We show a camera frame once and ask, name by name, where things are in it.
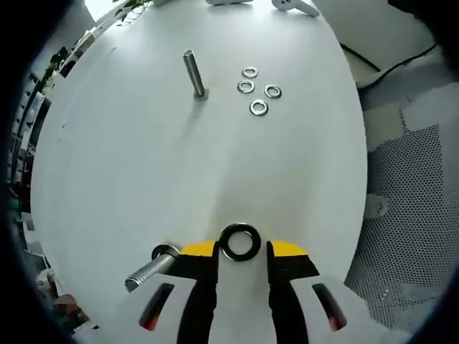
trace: silver washer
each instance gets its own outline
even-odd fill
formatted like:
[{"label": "silver washer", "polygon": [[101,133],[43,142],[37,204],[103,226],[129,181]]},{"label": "silver washer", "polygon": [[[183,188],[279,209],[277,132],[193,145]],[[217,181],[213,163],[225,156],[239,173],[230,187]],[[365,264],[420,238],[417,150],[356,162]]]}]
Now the silver washer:
[{"label": "silver washer", "polygon": [[243,80],[237,84],[237,89],[242,93],[251,93],[255,89],[255,84],[250,80]]},{"label": "silver washer", "polygon": [[[255,107],[257,105],[261,105],[262,109],[258,110]],[[268,104],[261,99],[254,100],[253,102],[250,103],[250,112],[254,114],[255,116],[264,116],[268,113]]]},{"label": "silver washer", "polygon": [[265,87],[265,94],[267,97],[275,99],[282,95],[282,90],[276,85],[268,85]]},{"label": "silver washer", "polygon": [[258,70],[255,67],[246,67],[242,70],[242,75],[252,79],[258,75]]}]

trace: black cable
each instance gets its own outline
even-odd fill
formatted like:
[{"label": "black cable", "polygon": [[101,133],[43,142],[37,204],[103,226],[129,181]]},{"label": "black cable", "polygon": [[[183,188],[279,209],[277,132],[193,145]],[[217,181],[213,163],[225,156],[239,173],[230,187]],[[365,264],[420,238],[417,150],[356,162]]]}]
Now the black cable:
[{"label": "black cable", "polygon": [[344,45],[342,43],[340,43],[339,45],[341,45],[341,48],[343,50],[346,50],[347,52],[350,52],[351,54],[353,54],[355,57],[361,59],[363,62],[365,62],[367,65],[369,65],[371,68],[373,68],[374,70],[376,70],[377,72],[381,72],[381,68],[379,68],[378,66],[376,66],[373,62],[367,60],[365,57],[361,56],[358,52],[352,50],[351,48],[349,48],[347,45]]},{"label": "black cable", "polygon": [[401,62],[397,63],[395,66],[390,67],[379,78],[377,78],[373,83],[359,88],[359,92],[366,92],[370,88],[373,88],[374,86],[378,85],[389,73],[391,73],[392,71],[394,71],[395,69],[397,69],[398,67],[400,67],[402,65],[406,65],[407,63],[410,63],[414,59],[418,59],[418,58],[428,54],[429,52],[434,50],[436,48],[436,46],[437,46],[437,44],[435,43],[434,45],[432,45],[429,49],[425,50],[424,52],[421,52],[420,54],[418,54],[416,56],[410,57],[409,59],[406,59],[405,61],[401,61]]}]

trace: table surface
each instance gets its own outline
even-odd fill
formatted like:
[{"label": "table surface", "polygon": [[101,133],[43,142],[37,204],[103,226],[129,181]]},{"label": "table surface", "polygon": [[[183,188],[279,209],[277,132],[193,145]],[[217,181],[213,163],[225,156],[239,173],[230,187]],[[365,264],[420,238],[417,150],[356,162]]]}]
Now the table surface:
[{"label": "table surface", "polygon": [[[193,49],[207,101],[193,98]],[[244,67],[258,68],[242,94]],[[269,100],[264,86],[283,95]],[[267,100],[255,117],[249,104]],[[176,0],[112,27],[57,91],[32,175],[32,217],[57,276],[106,323],[160,243],[247,222],[343,280],[364,211],[366,143],[351,72],[321,16],[270,1]]]}]

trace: large black washer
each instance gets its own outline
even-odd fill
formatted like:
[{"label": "large black washer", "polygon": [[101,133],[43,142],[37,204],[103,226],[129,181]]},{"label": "large black washer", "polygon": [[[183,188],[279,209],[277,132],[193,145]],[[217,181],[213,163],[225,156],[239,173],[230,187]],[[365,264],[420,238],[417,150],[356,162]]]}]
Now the large black washer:
[{"label": "large black washer", "polygon": [[[252,239],[252,247],[250,247],[250,249],[244,254],[238,254],[232,251],[228,244],[231,236],[234,233],[239,232],[249,234]],[[222,252],[226,254],[228,258],[234,260],[235,262],[245,262],[247,260],[251,260],[260,251],[261,237],[258,234],[258,231],[249,224],[230,224],[223,230],[222,235],[220,235],[219,245]]]}]

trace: metal washer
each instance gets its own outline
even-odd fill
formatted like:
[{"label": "metal washer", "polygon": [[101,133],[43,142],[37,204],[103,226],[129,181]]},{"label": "metal washer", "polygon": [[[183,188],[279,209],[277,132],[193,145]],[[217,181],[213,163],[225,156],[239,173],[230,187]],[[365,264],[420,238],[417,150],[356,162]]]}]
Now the metal washer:
[{"label": "metal washer", "polygon": [[276,85],[268,85],[265,87],[265,94],[268,98],[276,99],[282,95],[282,90]]},{"label": "metal washer", "polygon": [[[262,110],[257,110],[255,108],[255,106],[257,105],[261,105],[263,106],[263,109]],[[261,99],[256,99],[254,100],[253,102],[250,103],[250,112],[255,115],[255,116],[264,116],[268,113],[268,104],[264,101],[264,100],[261,100]]]},{"label": "metal washer", "polygon": [[[243,85],[249,85],[249,88],[243,88]],[[255,84],[250,80],[243,80],[237,84],[237,89],[242,93],[251,93],[255,89]]]},{"label": "metal washer", "polygon": [[258,70],[255,67],[246,67],[242,70],[242,75],[252,79],[258,75]]}]

